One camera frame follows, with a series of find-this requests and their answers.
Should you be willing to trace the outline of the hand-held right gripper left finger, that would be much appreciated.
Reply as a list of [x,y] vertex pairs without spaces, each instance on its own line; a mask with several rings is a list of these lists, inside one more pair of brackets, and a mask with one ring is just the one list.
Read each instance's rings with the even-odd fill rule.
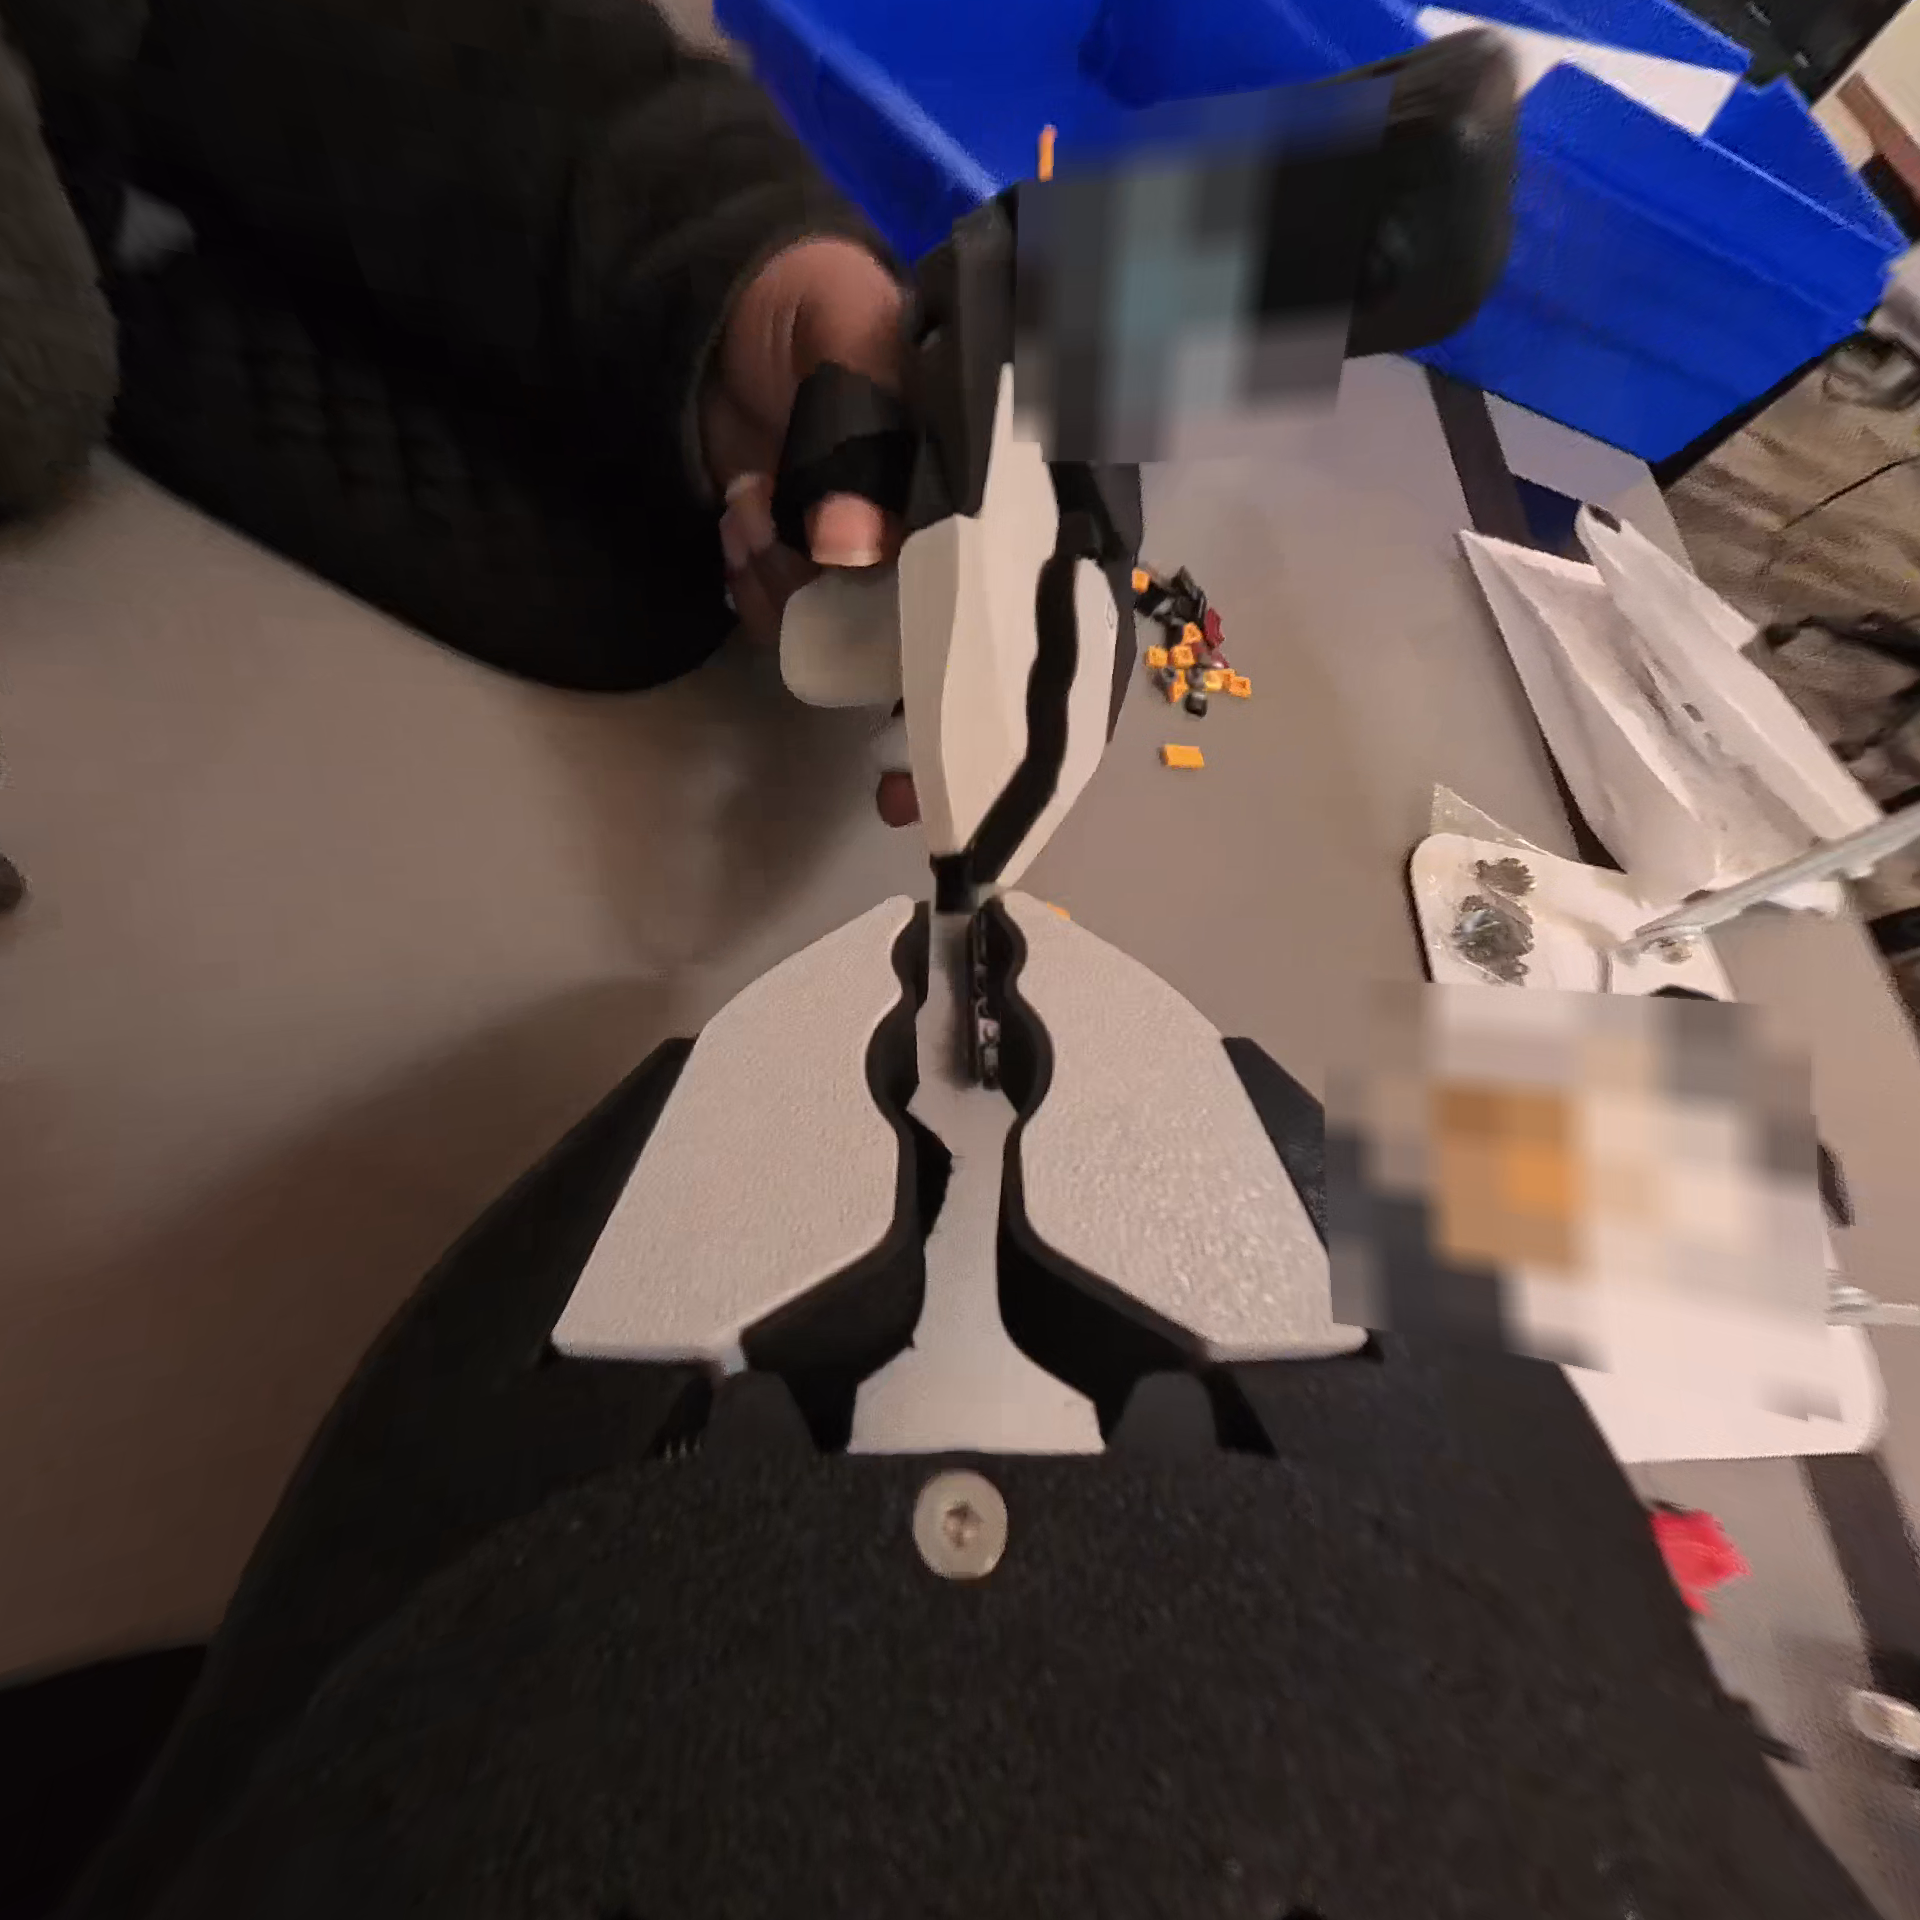
[[892,896],[693,1037],[560,1310],[579,1362],[781,1379],[818,1441],[917,1342],[954,1154],[917,1111],[935,914]]

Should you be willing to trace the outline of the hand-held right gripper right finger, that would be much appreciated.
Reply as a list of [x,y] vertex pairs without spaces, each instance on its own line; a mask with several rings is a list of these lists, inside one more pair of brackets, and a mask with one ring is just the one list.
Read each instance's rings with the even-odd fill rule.
[[1259,1043],[1022,892],[991,902],[991,1015],[998,1315],[1095,1431],[1144,1379],[1221,1402],[1241,1370],[1370,1350],[1332,1303],[1323,1108]]

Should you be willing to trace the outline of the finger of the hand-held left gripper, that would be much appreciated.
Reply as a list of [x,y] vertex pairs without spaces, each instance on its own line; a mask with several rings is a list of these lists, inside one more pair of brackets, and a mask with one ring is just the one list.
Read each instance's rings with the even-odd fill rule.
[[1036,584],[1036,656],[1026,673],[1022,748],[973,831],[973,887],[1014,887],[1081,806],[1117,725],[1132,656],[1132,611],[1090,555],[1057,553]]
[[994,420],[981,505],[900,545],[911,776],[932,858],[1036,861],[1087,786],[1087,557],[1040,440]]

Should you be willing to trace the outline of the orange black lego car section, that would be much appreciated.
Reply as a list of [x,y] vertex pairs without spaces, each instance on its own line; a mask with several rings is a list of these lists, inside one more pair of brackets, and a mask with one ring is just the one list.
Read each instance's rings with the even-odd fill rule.
[[1033,902],[1014,892],[985,900],[963,940],[969,1063],[979,1085],[1016,1111],[1034,1111],[1052,1085],[1057,1040],[1045,1011],[1040,936]]

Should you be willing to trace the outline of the person's left forearm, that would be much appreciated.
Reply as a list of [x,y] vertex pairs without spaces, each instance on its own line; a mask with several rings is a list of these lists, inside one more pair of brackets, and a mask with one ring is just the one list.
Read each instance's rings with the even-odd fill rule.
[[638,693],[738,630],[708,355],[866,219],[654,3],[135,3],[118,183],[187,243],[111,297],[115,450],[517,679]]

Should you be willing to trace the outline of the pile of small lego pieces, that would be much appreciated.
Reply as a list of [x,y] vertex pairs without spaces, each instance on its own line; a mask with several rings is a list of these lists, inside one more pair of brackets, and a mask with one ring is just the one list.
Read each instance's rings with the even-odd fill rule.
[[1159,633],[1144,645],[1142,665],[1171,707],[1209,716],[1219,703],[1253,698],[1253,679],[1228,659],[1222,614],[1187,566],[1171,573],[1134,566],[1130,592],[1137,616]]

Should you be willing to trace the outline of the plastic bag with lego pieces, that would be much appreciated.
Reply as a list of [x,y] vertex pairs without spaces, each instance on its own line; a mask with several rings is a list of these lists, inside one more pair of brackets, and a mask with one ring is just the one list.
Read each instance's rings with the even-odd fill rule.
[[1404,880],[1433,983],[1612,990],[1620,878],[1537,846],[1448,783],[1433,788]]

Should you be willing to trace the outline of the red lego minifigure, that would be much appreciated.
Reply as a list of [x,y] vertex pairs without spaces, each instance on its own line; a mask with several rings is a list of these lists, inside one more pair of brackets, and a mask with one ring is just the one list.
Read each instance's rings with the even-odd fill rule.
[[1697,1618],[1711,1618],[1723,1589],[1752,1577],[1748,1558],[1713,1511],[1661,1500],[1646,1509],[1646,1522],[1680,1600]]

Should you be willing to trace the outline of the person's left hand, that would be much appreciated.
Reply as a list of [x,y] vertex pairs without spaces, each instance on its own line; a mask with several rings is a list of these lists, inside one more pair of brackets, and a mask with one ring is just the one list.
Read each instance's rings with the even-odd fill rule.
[[900,521],[862,494],[824,495],[804,553],[773,518],[775,475],[804,380],[820,366],[900,390],[904,297],[897,276],[847,238],[779,251],[732,300],[699,396],[699,452],[719,498],[726,586],[741,630],[775,647],[786,602],[822,567],[892,563]]

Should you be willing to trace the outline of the blue plastic bin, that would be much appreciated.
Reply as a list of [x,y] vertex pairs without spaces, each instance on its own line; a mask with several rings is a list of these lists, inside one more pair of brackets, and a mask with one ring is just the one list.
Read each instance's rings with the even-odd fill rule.
[[716,2],[714,20],[828,179],[903,262],[1038,169],[1100,107],[1095,2]]
[[1097,3],[1078,61],[1147,107],[1470,30],[1519,72],[1515,230],[1431,367],[1658,463],[1881,307],[1906,236],[1797,87],[1750,81],[1750,52],[1684,3]]

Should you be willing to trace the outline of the white rounded board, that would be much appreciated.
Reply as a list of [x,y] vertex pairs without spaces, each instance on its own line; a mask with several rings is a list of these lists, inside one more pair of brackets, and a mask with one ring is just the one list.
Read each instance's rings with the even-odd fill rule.
[[[1629,896],[1614,911],[1623,937],[1629,921],[1644,914],[1644,904],[1630,882],[1614,875]],[[1611,992],[1572,996],[1629,998],[1668,988],[1730,1000],[1729,976],[1704,937],[1678,943],[1675,952],[1675,958],[1611,960]],[[1677,1359],[1653,1355],[1566,1370],[1623,1466],[1822,1457],[1864,1453],[1878,1443],[1889,1393],[1869,1324],[1881,1308],[1844,1279],[1829,1209],[1820,1211],[1818,1248],[1835,1317],[1822,1333],[1827,1367],[1808,1410],[1765,1403],[1748,1392],[1748,1379],[1735,1364],[1720,1359],[1709,1362],[1701,1375],[1682,1375]]]

